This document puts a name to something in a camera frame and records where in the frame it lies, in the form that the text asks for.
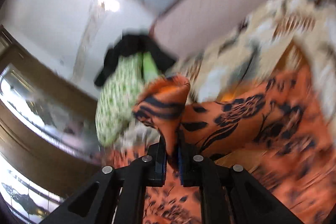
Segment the leaf print beige blanket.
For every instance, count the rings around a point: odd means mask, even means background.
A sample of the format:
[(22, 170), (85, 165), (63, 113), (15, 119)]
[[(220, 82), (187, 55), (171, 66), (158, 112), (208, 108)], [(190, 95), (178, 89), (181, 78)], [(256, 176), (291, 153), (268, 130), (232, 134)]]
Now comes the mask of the leaf print beige blanket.
[(322, 111), (334, 119), (334, 0), (268, 0), (231, 33), (178, 61), (173, 72), (190, 80), (187, 102), (212, 101), (232, 86), (267, 78), (285, 52), (286, 69), (308, 62)]

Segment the wooden framed glass cabinet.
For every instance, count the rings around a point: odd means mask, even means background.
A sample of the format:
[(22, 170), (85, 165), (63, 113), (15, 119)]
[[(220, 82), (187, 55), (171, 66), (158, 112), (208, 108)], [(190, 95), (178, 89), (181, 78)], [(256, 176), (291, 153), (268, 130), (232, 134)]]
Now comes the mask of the wooden framed glass cabinet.
[(1, 29), (1, 196), (39, 223), (101, 166), (97, 102)]

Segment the green patterned white pillow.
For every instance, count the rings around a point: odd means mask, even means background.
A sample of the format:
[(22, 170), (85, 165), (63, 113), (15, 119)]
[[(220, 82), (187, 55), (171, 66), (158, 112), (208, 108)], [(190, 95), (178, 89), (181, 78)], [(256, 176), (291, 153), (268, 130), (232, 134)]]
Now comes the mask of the green patterned white pillow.
[(132, 109), (146, 84), (160, 74), (150, 53), (119, 58), (116, 70), (107, 78), (97, 103), (96, 133), (103, 147), (124, 150), (157, 140), (159, 133), (137, 121)]

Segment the orange floral garment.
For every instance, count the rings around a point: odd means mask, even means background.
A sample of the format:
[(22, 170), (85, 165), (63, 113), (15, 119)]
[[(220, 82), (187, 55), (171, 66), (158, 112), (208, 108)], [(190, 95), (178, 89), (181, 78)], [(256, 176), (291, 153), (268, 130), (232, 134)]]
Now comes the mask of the orange floral garment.
[(322, 223), (335, 205), (335, 147), (310, 70), (283, 71), (228, 101), (186, 102), (187, 78), (151, 83), (133, 115), (163, 136), (169, 158), (178, 137), (213, 160), (238, 151), (252, 175), (304, 223)]

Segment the black garment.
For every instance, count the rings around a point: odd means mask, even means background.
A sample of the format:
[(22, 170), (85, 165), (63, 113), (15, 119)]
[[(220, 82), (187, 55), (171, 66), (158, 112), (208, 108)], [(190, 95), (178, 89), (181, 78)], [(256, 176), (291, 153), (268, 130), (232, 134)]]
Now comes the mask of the black garment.
[(159, 71), (165, 73), (176, 63), (176, 58), (162, 50), (156, 41), (146, 34), (126, 34), (109, 48), (105, 54), (102, 69), (99, 71), (94, 85), (102, 87), (118, 65), (120, 57), (130, 57), (138, 53), (150, 53)]

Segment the pink bolster cushion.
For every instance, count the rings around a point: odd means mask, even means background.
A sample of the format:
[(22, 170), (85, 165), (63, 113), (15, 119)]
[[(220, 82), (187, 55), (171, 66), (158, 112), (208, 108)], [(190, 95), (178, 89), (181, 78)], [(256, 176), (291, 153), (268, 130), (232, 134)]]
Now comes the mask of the pink bolster cushion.
[(186, 57), (236, 27), (267, 0), (180, 0), (161, 15), (151, 36), (168, 53)]

